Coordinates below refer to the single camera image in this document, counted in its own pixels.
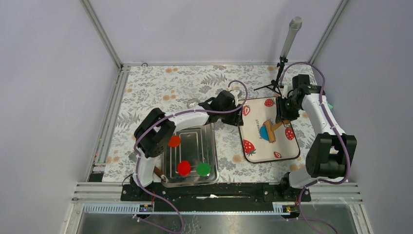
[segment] red disc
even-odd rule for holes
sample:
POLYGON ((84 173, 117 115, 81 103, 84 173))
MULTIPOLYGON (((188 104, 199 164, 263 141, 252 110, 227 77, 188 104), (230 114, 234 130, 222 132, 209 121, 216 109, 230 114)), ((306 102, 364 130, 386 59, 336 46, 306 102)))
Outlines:
POLYGON ((178 164, 178 173, 181 176, 187 176, 191 172, 191 165, 188 161, 182 161, 178 164))
POLYGON ((179 138, 179 136, 173 135, 169 140, 168 146, 175 148, 179 144, 181 144, 181 139, 179 138))

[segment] silver baking tray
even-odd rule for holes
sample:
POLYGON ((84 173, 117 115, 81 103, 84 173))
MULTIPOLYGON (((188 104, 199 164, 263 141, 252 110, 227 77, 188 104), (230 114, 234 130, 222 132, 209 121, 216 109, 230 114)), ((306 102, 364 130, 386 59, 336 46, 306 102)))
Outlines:
POLYGON ((162 171, 168 179, 162 184, 171 188, 215 183, 219 176, 213 124, 187 128, 175 134, 181 138, 181 144, 176 148, 168 147, 162 154, 162 171), (177 171, 181 161, 191 165, 187 176, 181 176, 177 171), (211 166, 208 176, 199 176, 196 172, 196 166, 203 162, 211 166))

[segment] green disc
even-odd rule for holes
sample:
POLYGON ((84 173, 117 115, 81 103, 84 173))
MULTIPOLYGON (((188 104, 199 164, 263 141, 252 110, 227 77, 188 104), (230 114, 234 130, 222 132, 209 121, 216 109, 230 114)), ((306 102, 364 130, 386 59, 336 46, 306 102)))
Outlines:
POLYGON ((211 172, 211 166, 208 163, 200 163, 198 164, 198 166, 196 166, 196 172, 200 176, 208 176, 211 172))

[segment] floral tablecloth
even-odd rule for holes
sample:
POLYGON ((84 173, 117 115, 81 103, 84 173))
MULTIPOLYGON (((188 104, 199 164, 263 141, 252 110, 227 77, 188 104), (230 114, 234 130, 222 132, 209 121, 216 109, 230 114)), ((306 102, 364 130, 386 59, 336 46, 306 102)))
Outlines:
MULTIPOLYGON (((149 66, 132 67, 124 91, 109 154, 106 160, 103 182, 120 182, 135 169, 136 157, 131 155, 135 142, 133 133, 146 115, 155 107, 172 113, 187 109, 189 99, 205 101, 226 89, 231 80, 238 79, 248 87, 249 98, 277 97, 269 89, 253 91, 275 79, 274 66, 149 66)), ((298 74, 314 74, 308 65, 292 66, 285 74, 284 84, 298 74)), ((240 84, 233 87, 244 91, 240 84)), ((301 155, 297 159, 252 164, 244 159, 240 134, 237 127, 218 121, 215 123, 215 140, 218 154, 218 182, 278 182, 288 171, 304 165, 305 156, 314 141, 314 130, 308 115, 292 122, 301 155)))

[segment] white wall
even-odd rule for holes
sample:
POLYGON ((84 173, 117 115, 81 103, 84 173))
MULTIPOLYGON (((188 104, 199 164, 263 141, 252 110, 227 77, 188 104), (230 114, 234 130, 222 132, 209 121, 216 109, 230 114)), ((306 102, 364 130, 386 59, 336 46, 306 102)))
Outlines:
POLYGON ((0 32, 0 233, 54 234, 116 67, 78 0, 3 0, 0 32))
POLYGON ((412 233, 413 1, 351 1, 316 61, 375 234, 412 233))
POLYGON ((123 62, 277 61, 288 24, 303 18, 288 58, 308 60, 340 0, 91 0, 123 62))

